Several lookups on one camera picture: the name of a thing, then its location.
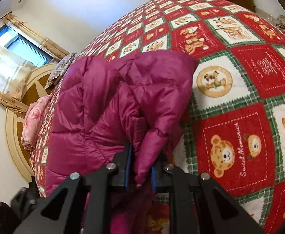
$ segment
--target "silver screw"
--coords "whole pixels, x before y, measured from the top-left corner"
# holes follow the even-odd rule
[[[115,163],[109,163],[106,165],[108,170],[113,170],[117,167],[117,165]]]
[[[80,177],[80,174],[79,174],[79,173],[71,173],[71,174],[70,174],[70,179],[75,180],[75,179],[77,179],[77,178],[79,178],[79,177]]]
[[[201,174],[201,179],[203,179],[203,180],[209,180],[210,177],[211,176],[208,173],[202,173]]]
[[[171,163],[169,163],[169,164],[167,164],[167,165],[164,167],[164,169],[167,170],[167,171],[171,171],[172,169],[174,169],[174,165],[171,164]]]

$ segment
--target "curtain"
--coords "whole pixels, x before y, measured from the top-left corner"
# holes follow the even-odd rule
[[[28,26],[27,22],[20,21],[15,15],[12,13],[7,14],[3,18],[3,22],[15,30],[20,35],[24,36],[26,39],[32,40],[37,47],[43,49],[47,53],[49,53],[54,58],[61,60],[66,55],[69,54],[68,51],[64,50],[62,47],[58,46],[55,42],[46,38],[39,33],[37,33],[34,29]]]
[[[28,110],[21,102],[23,89],[35,68],[31,62],[0,46],[0,103],[21,117]]]

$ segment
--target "round wooden headboard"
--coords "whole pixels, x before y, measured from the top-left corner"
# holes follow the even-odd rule
[[[52,88],[44,89],[44,87],[55,65],[56,63],[46,64],[31,72],[22,95],[22,102],[24,104],[29,106],[31,103],[36,102],[40,97],[51,93]],[[23,118],[18,117],[8,109],[6,110],[7,145],[16,167],[25,180],[30,182],[31,175],[33,175],[32,169],[29,166],[30,152],[25,150],[20,142],[23,125]]]

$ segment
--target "striped pillow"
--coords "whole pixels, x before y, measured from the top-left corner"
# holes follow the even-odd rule
[[[50,74],[45,89],[51,87],[52,85],[57,85],[61,78],[66,73],[67,69],[71,65],[72,61],[74,60],[74,54],[66,55],[60,62],[57,63],[56,67],[53,69],[52,73]]]

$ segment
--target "bedspread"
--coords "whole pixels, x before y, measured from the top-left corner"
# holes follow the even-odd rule
[[[112,61],[161,49],[200,60],[176,165],[210,173],[273,233],[285,219],[285,35],[225,0],[151,0],[112,24],[76,60],[98,55]],[[60,87],[31,157],[41,195]],[[150,233],[165,233],[164,215],[151,216]]]

